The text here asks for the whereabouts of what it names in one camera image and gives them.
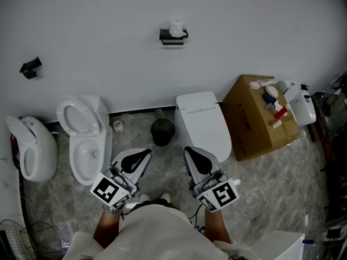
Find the toilet bowl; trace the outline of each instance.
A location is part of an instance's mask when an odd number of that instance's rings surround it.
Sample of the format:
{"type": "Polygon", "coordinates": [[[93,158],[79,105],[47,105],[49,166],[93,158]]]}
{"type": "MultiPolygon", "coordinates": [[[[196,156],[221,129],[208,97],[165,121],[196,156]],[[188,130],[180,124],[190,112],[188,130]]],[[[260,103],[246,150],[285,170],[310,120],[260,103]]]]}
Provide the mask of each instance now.
{"type": "Polygon", "coordinates": [[[112,129],[108,111],[98,96],[66,96],[56,109],[70,135],[70,165],[75,178],[92,185],[111,162],[112,129]]]}
{"type": "Polygon", "coordinates": [[[212,153],[219,163],[229,157],[232,141],[213,92],[178,96],[175,126],[182,149],[201,148],[212,153]]]}
{"type": "Polygon", "coordinates": [[[23,177],[33,182],[51,179],[57,167],[56,142],[45,126],[30,116],[18,120],[6,119],[20,149],[20,167],[23,177]]]}

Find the gray tile floor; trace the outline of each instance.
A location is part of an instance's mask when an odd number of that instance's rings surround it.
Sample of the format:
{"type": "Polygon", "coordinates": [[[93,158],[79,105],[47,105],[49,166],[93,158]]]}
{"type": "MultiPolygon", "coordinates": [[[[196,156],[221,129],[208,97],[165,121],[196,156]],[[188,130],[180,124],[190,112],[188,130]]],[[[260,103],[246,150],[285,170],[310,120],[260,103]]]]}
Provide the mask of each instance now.
{"type": "MultiPolygon", "coordinates": [[[[174,112],[165,115],[173,121],[174,112]]],[[[172,202],[192,216],[199,203],[188,191],[189,177],[177,137],[166,147],[157,147],[150,133],[155,121],[152,113],[113,118],[111,123],[116,119],[124,123],[125,130],[113,133],[112,158],[130,148],[150,148],[153,155],[140,180],[142,192],[151,198],[169,192],[172,202]]],[[[49,222],[27,203],[38,252],[50,259],[62,258],[61,244],[68,243],[75,232],[93,233],[102,213],[101,202],[89,193],[90,186],[83,186],[74,178],[69,164],[68,137],[56,135],[56,141],[59,148],[56,175],[46,183],[24,182],[27,198],[56,226],[40,231],[47,227],[44,222],[49,222]]],[[[303,232],[306,238],[320,238],[327,214],[323,210],[327,205],[325,177],[319,171],[324,162],[320,144],[312,143],[304,129],[298,140],[259,158],[237,162],[232,153],[225,165],[226,173],[241,181],[237,186],[240,199],[223,209],[232,241],[251,245],[274,230],[303,232]],[[308,226],[305,226],[306,214],[308,226]]],[[[203,213],[199,212],[199,225],[203,225],[203,213]]],[[[305,247],[304,259],[318,256],[321,259],[320,247],[305,247]]]]}

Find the cardboard box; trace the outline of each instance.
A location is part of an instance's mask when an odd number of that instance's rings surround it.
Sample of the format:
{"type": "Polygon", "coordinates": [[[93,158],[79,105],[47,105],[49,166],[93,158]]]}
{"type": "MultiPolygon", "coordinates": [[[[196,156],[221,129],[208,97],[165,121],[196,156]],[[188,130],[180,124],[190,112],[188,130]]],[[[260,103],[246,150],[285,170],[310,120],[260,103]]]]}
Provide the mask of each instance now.
{"type": "MultiPolygon", "coordinates": [[[[251,89],[249,83],[255,80],[273,79],[257,75],[241,75],[221,105],[232,139],[233,150],[238,161],[247,160],[274,151],[299,137],[298,126],[293,114],[288,111],[282,116],[282,125],[274,129],[272,125],[275,109],[265,109],[262,98],[264,88],[251,89]]],[[[286,100],[279,87],[278,101],[284,106],[286,100]]]]}

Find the black wall hook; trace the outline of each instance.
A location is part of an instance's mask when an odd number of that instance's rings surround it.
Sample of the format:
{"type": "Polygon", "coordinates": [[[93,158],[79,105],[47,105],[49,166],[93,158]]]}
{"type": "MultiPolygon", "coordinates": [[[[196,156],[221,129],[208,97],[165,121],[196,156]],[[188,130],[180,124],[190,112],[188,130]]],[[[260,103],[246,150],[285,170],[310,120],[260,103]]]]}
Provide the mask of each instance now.
{"type": "Polygon", "coordinates": [[[22,68],[20,70],[20,73],[23,73],[23,75],[27,78],[27,79],[32,79],[37,77],[37,73],[34,70],[35,68],[41,66],[42,63],[40,61],[40,59],[37,57],[36,59],[28,62],[28,63],[24,63],[22,65],[22,68]]]}
{"type": "Polygon", "coordinates": [[[173,37],[170,35],[168,29],[160,29],[159,39],[164,46],[182,46],[184,44],[184,39],[189,36],[187,30],[184,29],[183,31],[186,33],[185,36],[173,37]]]}

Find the white wall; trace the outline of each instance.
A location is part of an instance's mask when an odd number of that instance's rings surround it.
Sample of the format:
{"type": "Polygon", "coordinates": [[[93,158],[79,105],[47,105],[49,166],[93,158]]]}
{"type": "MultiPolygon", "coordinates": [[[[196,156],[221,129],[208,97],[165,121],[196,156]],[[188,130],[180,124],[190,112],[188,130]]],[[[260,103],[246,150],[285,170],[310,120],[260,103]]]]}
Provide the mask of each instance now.
{"type": "Polygon", "coordinates": [[[173,105],[244,73],[325,89],[347,55],[345,0],[0,0],[0,93],[18,115],[56,120],[67,94],[97,94],[110,112],[173,105]],[[165,49],[159,28],[190,34],[165,49]],[[39,56],[43,78],[23,62],[39,56]]]}

